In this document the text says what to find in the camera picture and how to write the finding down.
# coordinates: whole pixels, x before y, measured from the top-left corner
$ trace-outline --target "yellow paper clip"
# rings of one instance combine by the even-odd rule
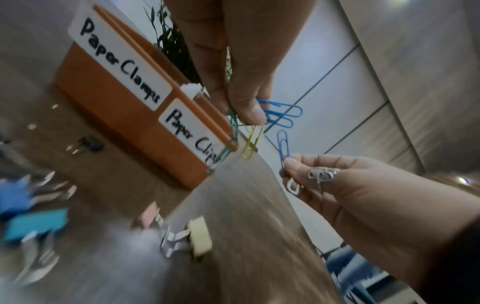
[[[257,136],[257,138],[255,139],[255,142],[253,144],[253,147],[250,147],[250,144],[252,143],[252,137],[254,136],[255,134],[255,128],[257,126],[253,126],[253,129],[250,133],[250,136],[248,138],[248,141],[246,142],[246,145],[245,145],[245,148],[243,148],[243,152],[241,153],[241,155],[243,156],[244,159],[251,159],[252,156],[254,155],[255,153],[255,148],[257,147],[257,143],[259,142],[259,139],[260,139],[260,136],[262,135],[262,131],[264,130],[264,127],[263,126],[260,126],[260,133],[259,135]],[[251,151],[250,155],[249,156],[245,156],[245,152],[246,151]]]

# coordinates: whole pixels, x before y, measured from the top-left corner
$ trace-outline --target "blue paper clip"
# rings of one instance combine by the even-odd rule
[[[285,134],[285,138],[280,138],[280,134],[283,133]],[[289,150],[289,138],[287,136],[287,133],[284,130],[280,130],[276,133],[276,141],[278,143],[278,152],[280,154],[280,163],[281,163],[281,168],[284,168],[284,157],[288,156],[290,157],[290,150]],[[282,148],[282,143],[285,143],[286,146],[286,154],[284,154],[284,149]]]
[[[269,110],[269,109],[263,109],[263,112],[265,112],[265,114],[267,115],[267,122],[269,122],[271,124],[274,124],[274,125],[284,127],[284,128],[288,128],[288,129],[290,129],[294,126],[294,122],[293,122],[293,120],[291,120],[290,118],[287,118],[287,117],[298,118],[304,112],[303,109],[301,107],[297,106],[297,105],[283,104],[283,103],[280,103],[280,102],[275,102],[275,101],[270,101],[270,100],[265,100],[265,99],[258,99],[258,102],[263,102],[263,103],[266,103],[266,104],[269,104],[269,105],[272,105],[272,106],[275,106],[275,107],[279,107],[279,108],[284,106],[284,107],[288,107],[288,108],[298,109],[299,110],[298,114],[281,113],[281,112],[277,112],[277,111],[273,111],[273,110]],[[273,120],[273,119],[270,118],[270,116],[277,116],[278,118],[276,120]],[[288,124],[285,124],[285,122],[280,123],[280,121],[282,121],[282,120],[287,121]]]

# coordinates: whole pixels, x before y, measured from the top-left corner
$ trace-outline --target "fingernail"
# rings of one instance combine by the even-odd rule
[[[296,171],[300,167],[299,162],[297,162],[291,157],[287,157],[286,159],[284,159],[283,164],[291,171]]]
[[[252,125],[257,126],[263,125],[267,122],[267,116],[258,102],[256,102],[253,108],[247,112],[246,120]]]

